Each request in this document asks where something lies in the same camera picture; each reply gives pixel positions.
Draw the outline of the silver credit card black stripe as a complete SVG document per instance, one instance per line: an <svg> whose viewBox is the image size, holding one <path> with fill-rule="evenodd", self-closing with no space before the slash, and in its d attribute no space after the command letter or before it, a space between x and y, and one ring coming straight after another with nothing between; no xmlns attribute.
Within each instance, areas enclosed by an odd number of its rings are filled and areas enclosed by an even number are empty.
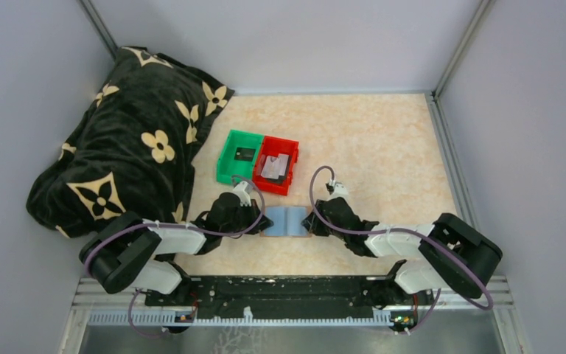
<svg viewBox="0 0 566 354"><path fill-rule="evenodd" d="M290 157L287 154L280 153L273 161L273 166L277 168L279 175L284 175L286 173L289 158Z"/></svg>

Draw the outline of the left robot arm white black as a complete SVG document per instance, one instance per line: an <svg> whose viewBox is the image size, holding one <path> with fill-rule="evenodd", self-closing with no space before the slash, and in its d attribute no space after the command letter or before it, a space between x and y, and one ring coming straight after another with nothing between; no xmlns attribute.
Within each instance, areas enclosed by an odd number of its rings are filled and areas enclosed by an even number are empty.
<svg viewBox="0 0 566 354"><path fill-rule="evenodd" d="M193 222L162 223L126 212L89 241L79 259L108 294L140 288L182 305L192 294L189 277L173 261L160 260L161 255L205 254L225 237L256 235L272 226L254 199L225 192Z"/></svg>

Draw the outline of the brown leather card holder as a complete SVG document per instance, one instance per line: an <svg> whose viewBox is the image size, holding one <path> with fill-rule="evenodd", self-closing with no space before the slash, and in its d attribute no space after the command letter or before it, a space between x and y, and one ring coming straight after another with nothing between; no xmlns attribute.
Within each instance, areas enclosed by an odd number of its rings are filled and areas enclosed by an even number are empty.
<svg viewBox="0 0 566 354"><path fill-rule="evenodd" d="M302 225L309 215L307 206L267 206L265 217L270 219L272 226L260 232L261 237L309 237L310 233Z"/></svg>

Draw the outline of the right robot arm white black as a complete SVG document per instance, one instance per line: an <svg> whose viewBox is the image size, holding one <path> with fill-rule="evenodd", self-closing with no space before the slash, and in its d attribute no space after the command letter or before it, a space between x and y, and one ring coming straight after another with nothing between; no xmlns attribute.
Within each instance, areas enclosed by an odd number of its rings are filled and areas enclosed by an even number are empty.
<svg viewBox="0 0 566 354"><path fill-rule="evenodd" d="M385 284L386 296L395 304L431 288L451 288L467 299L477 299L503 257L489 238L446 212L432 223L387 225L363 220L344 198L333 198L317 201L301 225L310 234L342 240L357 256L398 256L403 264Z"/></svg>

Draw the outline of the white VIP card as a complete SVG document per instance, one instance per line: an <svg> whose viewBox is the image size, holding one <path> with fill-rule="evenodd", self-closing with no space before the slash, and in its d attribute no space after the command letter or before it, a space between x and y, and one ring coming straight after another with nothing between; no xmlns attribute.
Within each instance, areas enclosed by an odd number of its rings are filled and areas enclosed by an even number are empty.
<svg viewBox="0 0 566 354"><path fill-rule="evenodd" d="M273 161L277 156L266 156L259 175L263 178L277 178L279 176L277 168L273 166Z"/></svg>

